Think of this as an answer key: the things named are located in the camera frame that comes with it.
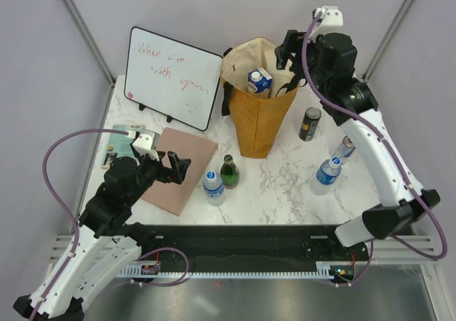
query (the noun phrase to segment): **plastic water bottle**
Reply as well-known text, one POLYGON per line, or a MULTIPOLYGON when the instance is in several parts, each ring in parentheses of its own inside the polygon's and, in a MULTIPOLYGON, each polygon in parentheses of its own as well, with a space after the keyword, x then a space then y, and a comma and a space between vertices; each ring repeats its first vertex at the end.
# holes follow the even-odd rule
POLYGON ((315 195, 324 195, 329 192, 331 185, 341 173, 341 159, 337 156, 327 159, 318 168, 311 181, 311 190, 315 195))
POLYGON ((213 206, 220 206, 225 201, 224 186, 220 175, 208 171, 202 180, 207 201, 213 206))

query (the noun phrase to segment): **white marble surface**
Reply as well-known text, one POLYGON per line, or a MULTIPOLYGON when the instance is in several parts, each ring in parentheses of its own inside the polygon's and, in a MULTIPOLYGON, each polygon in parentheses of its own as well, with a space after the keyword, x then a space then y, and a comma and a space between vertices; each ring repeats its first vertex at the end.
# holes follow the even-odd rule
MULTIPOLYGON (((304 111, 309 106, 321 108, 308 87, 300 89, 266 159, 241 157, 236 130, 230 116, 221 116, 222 91, 212 112, 206 132, 200 132, 180 122, 166 123, 158 112, 139 111, 138 104, 123 95, 125 76, 120 75, 115 86, 104 127, 114 124, 144 124, 149 130, 162 132, 165 127, 196 134, 215 141, 219 148, 208 169, 219 171, 225 154, 232 154, 239 167, 241 180, 233 190, 226 190, 226 201, 220 207, 206 202, 201 182, 193 191, 184 211, 175 216, 143 200, 133 207, 128 223, 145 224, 323 224, 343 223, 378 204, 375 186, 363 161, 355 152, 343 165, 341 176, 325 196, 315 196, 309 189, 311 177, 323 160, 329 158, 343 138, 340 128, 323 111, 316 136, 311 142, 298 137, 304 111)), ((84 205, 103 182, 105 170, 101 162, 109 135, 100 139, 91 169, 84 205)))

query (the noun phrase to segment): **black can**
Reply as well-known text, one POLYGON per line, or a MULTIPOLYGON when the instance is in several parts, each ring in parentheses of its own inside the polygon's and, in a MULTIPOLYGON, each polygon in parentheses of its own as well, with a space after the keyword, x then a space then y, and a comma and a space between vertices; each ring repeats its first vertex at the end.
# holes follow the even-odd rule
POLYGON ((299 130, 299 138, 303 141, 310 141, 314 138, 316 127, 320 122, 321 110, 316 107, 310 107, 304 114, 301 129, 299 130))

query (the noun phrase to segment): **blue bottle label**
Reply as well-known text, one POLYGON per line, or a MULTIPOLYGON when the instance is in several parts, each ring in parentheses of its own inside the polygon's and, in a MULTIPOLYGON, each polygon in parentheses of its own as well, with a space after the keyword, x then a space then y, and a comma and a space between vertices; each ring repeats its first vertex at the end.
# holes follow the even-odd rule
POLYGON ((204 186, 204 191, 206 192, 206 195, 209 198, 216 199, 216 198, 220 197, 223 194, 223 190, 224 190, 223 184, 221 184, 219 186, 219 188, 216 188, 216 189, 208 189, 204 186))
POLYGON ((318 179, 318 182, 320 182, 321 184, 324 184, 325 186, 328 186, 328 185, 333 184, 335 182, 335 180, 337 179, 339 174, 340 174, 340 172, 336 176, 328 175, 320 167, 320 168, 318 168, 318 171, 316 173, 316 178, 318 179))

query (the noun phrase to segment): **white wall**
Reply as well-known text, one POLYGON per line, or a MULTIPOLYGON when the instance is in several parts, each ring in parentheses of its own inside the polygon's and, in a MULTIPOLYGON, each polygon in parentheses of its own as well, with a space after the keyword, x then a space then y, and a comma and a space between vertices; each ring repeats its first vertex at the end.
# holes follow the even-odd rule
POLYGON ((311 11, 338 5, 359 50, 357 73, 372 58, 402 0, 74 0, 115 74, 125 73, 130 29, 140 26, 222 54, 258 36, 280 44, 305 31, 311 11))
MULTIPOLYGON (((43 280, 69 222, 48 192, 41 162, 69 132, 100 125, 109 86, 59 0, 0 0, 0 315, 43 280)), ((63 144, 51 181, 74 209, 95 137, 63 144)))
MULTIPOLYGON (((441 195, 434 211, 450 243, 441 266, 456 298, 454 7, 455 0, 417 0, 370 86, 405 161, 427 188, 436 188, 441 195)), ((417 229, 436 236, 428 217, 417 229)))

